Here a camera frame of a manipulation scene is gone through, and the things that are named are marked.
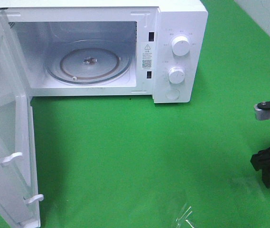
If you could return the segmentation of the white microwave door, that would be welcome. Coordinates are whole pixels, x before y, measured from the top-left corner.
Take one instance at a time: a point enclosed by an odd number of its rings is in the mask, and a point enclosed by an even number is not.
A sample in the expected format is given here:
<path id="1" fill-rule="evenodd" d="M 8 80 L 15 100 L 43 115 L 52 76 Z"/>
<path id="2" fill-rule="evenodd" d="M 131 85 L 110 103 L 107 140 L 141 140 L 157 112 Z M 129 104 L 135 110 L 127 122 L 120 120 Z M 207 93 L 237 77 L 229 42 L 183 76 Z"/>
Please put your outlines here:
<path id="1" fill-rule="evenodd" d="M 0 9 L 0 215 L 12 228 L 41 225 L 33 112 L 16 23 Z"/>

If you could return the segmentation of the white microwave knob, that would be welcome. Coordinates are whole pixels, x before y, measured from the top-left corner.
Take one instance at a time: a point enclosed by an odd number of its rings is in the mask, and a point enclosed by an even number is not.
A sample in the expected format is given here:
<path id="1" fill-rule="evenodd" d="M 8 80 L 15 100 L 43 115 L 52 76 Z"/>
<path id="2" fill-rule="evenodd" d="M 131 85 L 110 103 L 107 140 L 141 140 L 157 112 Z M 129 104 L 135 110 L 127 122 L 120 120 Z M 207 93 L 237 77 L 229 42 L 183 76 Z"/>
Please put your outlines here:
<path id="1" fill-rule="evenodd" d="M 190 50 L 189 39 L 184 35 L 177 36 L 171 41 L 171 47 L 174 55 L 184 56 Z"/>
<path id="2" fill-rule="evenodd" d="M 180 67 L 173 67 L 168 71 L 168 78 L 172 84 L 180 84 L 185 79 L 185 71 Z"/>

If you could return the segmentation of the round white door release button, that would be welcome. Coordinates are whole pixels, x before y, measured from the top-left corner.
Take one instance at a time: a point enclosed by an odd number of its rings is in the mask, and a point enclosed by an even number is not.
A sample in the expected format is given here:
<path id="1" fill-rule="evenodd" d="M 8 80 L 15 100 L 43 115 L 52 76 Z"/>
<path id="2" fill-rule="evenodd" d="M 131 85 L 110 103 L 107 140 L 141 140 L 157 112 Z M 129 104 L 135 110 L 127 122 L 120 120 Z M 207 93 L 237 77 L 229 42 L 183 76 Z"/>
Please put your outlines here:
<path id="1" fill-rule="evenodd" d="M 166 98 L 168 100 L 177 100 L 180 96 L 180 91 L 178 89 L 170 89 L 166 92 Z"/>

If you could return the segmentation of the white microwave oven body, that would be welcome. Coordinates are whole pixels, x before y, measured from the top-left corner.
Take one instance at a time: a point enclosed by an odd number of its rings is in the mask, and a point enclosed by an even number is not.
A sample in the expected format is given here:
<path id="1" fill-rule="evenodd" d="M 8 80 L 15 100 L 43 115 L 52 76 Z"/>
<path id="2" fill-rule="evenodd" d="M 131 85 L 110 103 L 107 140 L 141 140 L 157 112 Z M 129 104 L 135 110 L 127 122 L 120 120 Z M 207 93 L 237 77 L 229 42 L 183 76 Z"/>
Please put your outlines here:
<path id="1" fill-rule="evenodd" d="M 186 103 L 191 98 L 208 12 L 198 0 L 0 0 L 22 52 L 26 87 L 33 96 L 150 95 L 155 103 Z M 172 52 L 173 38 L 184 35 L 190 50 Z M 136 45 L 129 69 L 103 83 L 62 82 L 46 70 L 54 45 L 102 39 Z M 185 79 L 172 84 L 168 71 L 183 68 Z M 177 100 L 166 92 L 178 89 Z"/>

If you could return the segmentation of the green table mat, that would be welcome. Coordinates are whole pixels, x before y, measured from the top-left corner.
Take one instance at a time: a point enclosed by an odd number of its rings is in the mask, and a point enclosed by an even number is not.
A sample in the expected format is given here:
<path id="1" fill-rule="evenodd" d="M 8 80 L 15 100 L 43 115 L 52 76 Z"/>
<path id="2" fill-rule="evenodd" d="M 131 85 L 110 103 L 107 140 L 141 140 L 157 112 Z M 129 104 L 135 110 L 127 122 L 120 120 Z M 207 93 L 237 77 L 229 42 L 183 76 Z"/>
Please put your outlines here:
<path id="1" fill-rule="evenodd" d="M 45 228 L 270 228 L 270 189 L 250 163 L 270 146 L 270 37 L 232 0 L 208 0 L 194 99 L 35 98 Z"/>

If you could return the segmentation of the upper white microwave knob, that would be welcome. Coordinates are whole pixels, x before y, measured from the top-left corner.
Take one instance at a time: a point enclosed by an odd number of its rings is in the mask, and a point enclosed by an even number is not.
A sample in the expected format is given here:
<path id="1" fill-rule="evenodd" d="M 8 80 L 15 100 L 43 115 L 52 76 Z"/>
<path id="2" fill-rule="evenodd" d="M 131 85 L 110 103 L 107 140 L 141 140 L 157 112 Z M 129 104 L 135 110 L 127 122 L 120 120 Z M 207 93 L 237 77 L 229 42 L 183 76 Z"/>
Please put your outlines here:
<path id="1" fill-rule="evenodd" d="M 174 55 L 184 56 L 190 50 L 189 39 L 184 35 L 177 36 L 171 41 L 171 47 Z"/>

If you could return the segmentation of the lower white microwave knob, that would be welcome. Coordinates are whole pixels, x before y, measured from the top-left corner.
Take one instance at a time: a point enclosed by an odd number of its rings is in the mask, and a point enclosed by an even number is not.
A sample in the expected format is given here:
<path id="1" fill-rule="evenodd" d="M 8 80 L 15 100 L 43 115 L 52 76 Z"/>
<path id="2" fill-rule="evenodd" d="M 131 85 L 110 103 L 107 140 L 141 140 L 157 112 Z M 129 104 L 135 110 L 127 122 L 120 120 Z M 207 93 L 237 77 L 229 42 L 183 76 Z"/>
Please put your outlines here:
<path id="1" fill-rule="evenodd" d="M 172 84 L 180 84 L 185 79 L 185 71 L 180 67 L 173 67 L 168 71 L 168 78 Z"/>

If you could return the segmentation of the glass microwave turntable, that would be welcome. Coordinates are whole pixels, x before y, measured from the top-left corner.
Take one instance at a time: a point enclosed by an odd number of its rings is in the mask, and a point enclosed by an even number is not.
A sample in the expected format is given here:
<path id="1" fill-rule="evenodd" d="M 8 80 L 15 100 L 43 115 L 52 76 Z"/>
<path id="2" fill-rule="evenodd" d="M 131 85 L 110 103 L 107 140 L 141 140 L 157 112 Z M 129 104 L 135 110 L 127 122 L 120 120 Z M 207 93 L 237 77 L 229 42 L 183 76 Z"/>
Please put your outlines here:
<path id="1" fill-rule="evenodd" d="M 125 73 L 136 54 L 136 45 L 102 39 L 54 45 L 47 55 L 46 70 L 71 84 L 90 85 L 110 81 Z"/>

